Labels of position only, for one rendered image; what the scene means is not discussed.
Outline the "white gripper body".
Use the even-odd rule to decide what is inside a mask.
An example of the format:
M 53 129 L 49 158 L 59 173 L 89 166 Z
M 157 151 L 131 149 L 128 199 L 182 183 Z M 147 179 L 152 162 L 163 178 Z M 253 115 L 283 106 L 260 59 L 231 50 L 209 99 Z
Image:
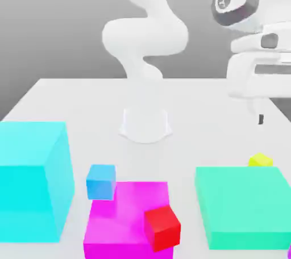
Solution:
M 256 74 L 257 65 L 291 65 L 291 53 L 258 51 L 233 55 L 227 68 L 228 92 L 235 98 L 291 98 L 291 74 Z

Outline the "small yellow cube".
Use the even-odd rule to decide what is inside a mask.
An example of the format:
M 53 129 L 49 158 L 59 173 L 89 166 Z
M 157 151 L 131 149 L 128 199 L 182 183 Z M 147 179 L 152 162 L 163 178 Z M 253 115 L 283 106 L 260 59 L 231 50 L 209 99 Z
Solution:
M 273 159 L 262 153 L 257 153 L 250 157 L 248 166 L 273 166 Z

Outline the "small red cube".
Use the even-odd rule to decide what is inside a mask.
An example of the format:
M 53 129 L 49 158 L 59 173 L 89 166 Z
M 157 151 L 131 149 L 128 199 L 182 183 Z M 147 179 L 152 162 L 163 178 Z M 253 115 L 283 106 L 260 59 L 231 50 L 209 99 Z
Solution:
M 181 223 L 168 204 L 144 212 L 144 233 L 152 250 L 159 252 L 180 244 Z

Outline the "small blue cube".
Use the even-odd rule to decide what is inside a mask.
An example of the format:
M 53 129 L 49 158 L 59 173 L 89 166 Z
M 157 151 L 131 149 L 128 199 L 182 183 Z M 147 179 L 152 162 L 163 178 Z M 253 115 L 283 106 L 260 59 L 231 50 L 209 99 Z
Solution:
M 116 187 L 114 165 L 93 164 L 86 178 L 89 200 L 113 200 Z

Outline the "large mint green box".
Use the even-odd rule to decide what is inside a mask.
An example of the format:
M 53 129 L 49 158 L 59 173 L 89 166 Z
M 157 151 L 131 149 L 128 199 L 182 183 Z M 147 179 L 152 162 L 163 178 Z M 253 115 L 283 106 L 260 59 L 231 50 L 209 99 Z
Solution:
M 291 186 L 277 167 L 200 166 L 194 185 L 209 249 L 291 245 Z

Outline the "large magenta box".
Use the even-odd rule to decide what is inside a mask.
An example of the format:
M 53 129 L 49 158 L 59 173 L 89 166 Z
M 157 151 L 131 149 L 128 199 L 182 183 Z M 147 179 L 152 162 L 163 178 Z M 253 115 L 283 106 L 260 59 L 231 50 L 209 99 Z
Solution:
M 173 259 L 154 252 L 144 233 L 144 212 L 169 203 L 166 182 L 117 182 L 113 200 L 93 200 L 83 240 L 85 259 Z

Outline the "large cyan box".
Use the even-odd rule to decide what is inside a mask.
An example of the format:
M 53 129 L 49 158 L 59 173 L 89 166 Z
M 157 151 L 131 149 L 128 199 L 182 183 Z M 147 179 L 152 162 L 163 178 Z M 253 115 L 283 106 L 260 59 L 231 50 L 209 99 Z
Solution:
M 0 122 L 0 243 L 56 243 L 74 196 L 64 122 Z

